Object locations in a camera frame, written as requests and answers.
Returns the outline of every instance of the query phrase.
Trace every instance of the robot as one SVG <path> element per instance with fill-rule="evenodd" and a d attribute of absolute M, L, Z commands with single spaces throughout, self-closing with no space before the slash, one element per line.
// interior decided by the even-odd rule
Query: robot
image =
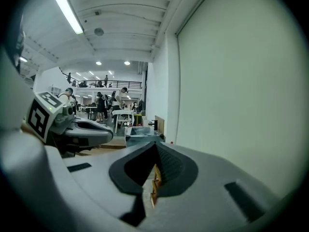
<path fill-rule="evenodd" d="M 16 204 L 12 215 L 27 214 L 32 229 L 256 231 L 277 213 L 279 199 L 252 176 L 225 159 L 177 145 L 144 142 L 100 156 L 63 159 L 61 152 L 108 142 L 112 131 L 75 118 L 72 108 L 49 92 L 34 94 L 20 80 L 15 55 L 1 46 L 5 68 L 0 75 L 23 92 L 16 99 L 23 106 L 0 106 L 0 169 L 2 189 L 11 190 L 6 200 Z M 4 81 L 0 88 L 8 85 Z M 21 133 L 24 114 L 37 138 Z M 56 147 L 42 144 L 50 137 Z M 146 216 L 142 186 L 154 165 L 162 180 L 155 209 Z"/>

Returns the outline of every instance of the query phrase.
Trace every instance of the black rubber pad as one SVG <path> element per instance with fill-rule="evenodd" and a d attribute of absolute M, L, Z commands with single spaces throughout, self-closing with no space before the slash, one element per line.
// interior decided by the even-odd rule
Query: black rubber pad
<path fill-rule="evenodd" d="M 90 168 L 92 167 L 89 163 L 82 163 L 82 164 L 78 164 L 78 165 L 74 165 L 74 166 L 70 166 L 68 167 L 68 171 L 70 173 L 75 172 L 75 171 L 79 171 L 85 168 Z"/>
<path fill-rule="evenodd" d="M 224 187 L 249 222 L 253 222 L 264 215 L 264 211 L 258 206 L 253 198 L 236 182 L 228 183 L 224 185 Z"/>

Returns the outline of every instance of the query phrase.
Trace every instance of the man in white shirt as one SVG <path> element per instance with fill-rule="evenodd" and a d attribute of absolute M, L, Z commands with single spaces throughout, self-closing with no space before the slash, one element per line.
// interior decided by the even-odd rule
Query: man in white shirt
<path fill-rule="evenodd" d="M 126 87 L 123 87 L 121 90 L 117 90 L 117 91 L 115 92 L 115 94 L 114 94 L 114 96 L 113 96 L 113 102 L 112 102 L 112 110 L 113 110 L 113 111 L 116 111 L 116 110 L 120 110 L 120 109 L 121 109 L 120 107 L 122 107 L 122 105 L 124 104 L 124 103 L 122 102 L 122 100 L 121 100 L 121 95 L 122 95 L 123 93 L 126 93 L 126 92 L 127 92 L 127 88 L 126 88 Z M 115 125 L 115 127 L 116 127 L 117 115 L 114 115 L 113 118 L 114 118 L 114 125 Z"/>
<path fill-rule="evenodd" d="M 71 106 L 70 97 L 73 94 L 72 88 L 67 88 L 66 91 L 58 95 L 59 100 L 64 103 L 65 106 Z"/>

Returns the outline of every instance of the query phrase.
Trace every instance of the table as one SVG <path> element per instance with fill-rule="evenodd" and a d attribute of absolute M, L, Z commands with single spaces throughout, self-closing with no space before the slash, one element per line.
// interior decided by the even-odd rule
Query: table
<path fill-rule="evenodd" d="M 133 123 L 133 116 L 134 116 L 134 111 L 133 110 L 116 110 L 112 112 L 112 115 L 117 115 L 117 120 L 116 120 L 116 126 L 115 126 L 115 133 L 117 133 L 117 127 L 118 127 L 118 122 L 130 122 Z M 132 118 L 126 119 L 119 119 L 119 115 L 131 115 Z"/>
<path fill-rule="evenodd" d="M 89 111 L 89 113 L 88 113 L 88 119 L 89 119 L 89 115 L 90 115 L 90 119 L 91 119 L 91 112 L 92 112 L 92 109 L 97 109 L 98 107 L 96 107 L 96 106 L 89 106 L 89 107 L 86 107 L 86 108 L 89 108 L 90 109 L 90 111 Z"/>

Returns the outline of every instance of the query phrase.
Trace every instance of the fluorescent light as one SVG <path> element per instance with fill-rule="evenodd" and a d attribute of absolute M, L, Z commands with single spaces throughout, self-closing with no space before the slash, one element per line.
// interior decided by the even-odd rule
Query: fluorescent light
<path fill-rule="evenodd" d="M 62 13 L 68 20 L 69 24 L 73 28 L 76 34 L 81 34 L 83 33 L 82 27 L 79 25 L 75 15 L 73 14 L 73 11 L 68 3 L 68 0 L 56 0 L 58 3 Z"/>
<path fill-rule="evenodd" d="M 24 58 L 24 57 L 19 57 L 19 59 L 21 60 L 21 61 L 23 61 L 23 62 L 28 62 L 28 60 L 26 59 L 26 58 Z"/>

